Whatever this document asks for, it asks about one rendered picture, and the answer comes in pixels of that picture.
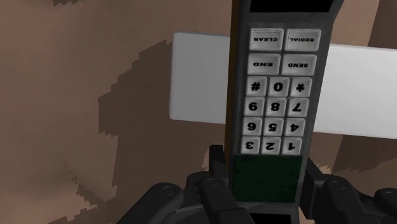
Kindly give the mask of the white flat rectangular slab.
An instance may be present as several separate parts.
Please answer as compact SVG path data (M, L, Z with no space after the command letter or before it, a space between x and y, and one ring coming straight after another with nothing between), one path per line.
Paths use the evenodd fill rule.
M229 38L173 36L170 118L224 124ZM397 50L330 45L314 130L397 139Z

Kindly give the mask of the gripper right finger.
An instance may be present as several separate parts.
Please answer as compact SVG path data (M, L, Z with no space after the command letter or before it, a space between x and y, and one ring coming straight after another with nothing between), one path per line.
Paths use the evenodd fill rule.
M315 224L397 224L397 188L369 196L345 178L322 173L308 159L300 209Z

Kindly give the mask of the dark grey keypad phone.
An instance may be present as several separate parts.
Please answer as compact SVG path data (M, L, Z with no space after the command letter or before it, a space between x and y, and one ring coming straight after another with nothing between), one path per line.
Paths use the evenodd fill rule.
M232 0L228 186L256 224L300 224L299 202L344 0Z

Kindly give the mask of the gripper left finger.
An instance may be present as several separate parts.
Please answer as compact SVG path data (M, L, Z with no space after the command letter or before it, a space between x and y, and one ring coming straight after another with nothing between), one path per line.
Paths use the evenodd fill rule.
M190 174L185 188L157 183L116 224L255 224L227 184L223 147L209 147L209 170Z

